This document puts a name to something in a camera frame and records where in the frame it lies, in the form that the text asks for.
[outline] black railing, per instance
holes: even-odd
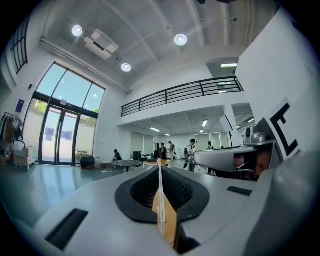
[[[121,116],[187,99],[222,93],[243,92],[236,76],[211,78],[158,91],[122,106]]]

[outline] black vent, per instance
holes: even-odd
[[[93,44],[98,47],[101,51],[104,51],[105,48],[103,48],[100,44],[98,44],[96,41],[93,42]]]
[[[88,212],[85,210],[74,209],[60,222],[46,240],[63,251],[87,215]]]

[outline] white column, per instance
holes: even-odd
[[[228,118],[231,127],[233,131],[231,132],[232,134],[232,146],[239,146],[239,134],[238,134],[238,129],[237,129],[237,122],[234,114],[234,110],[232,109],[231,104],[224,105],[223,107],[224,114]],[[228,134],[228,142],[229,142],[229,147],[231,147],[231,142],[230,142],[230,136]]]

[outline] black bag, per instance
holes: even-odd
[[[92,156],[83,156],[83,157],[81,157],[80,165],[82,168],[94,167],[95,166],[95,158]]]

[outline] floor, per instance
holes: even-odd
[[[184,160],[176,160],[173,166],[183,169],[184,163]],[[33,227],[44,213],[79,188],[124,172],[54,165],[31,165],[30,171],[27,171],[26,168],[16,169],[13,164],[7,164],[0,169],[0,198],[12,217]],[[195,167],[194,172],[207,173],[199,166]]]

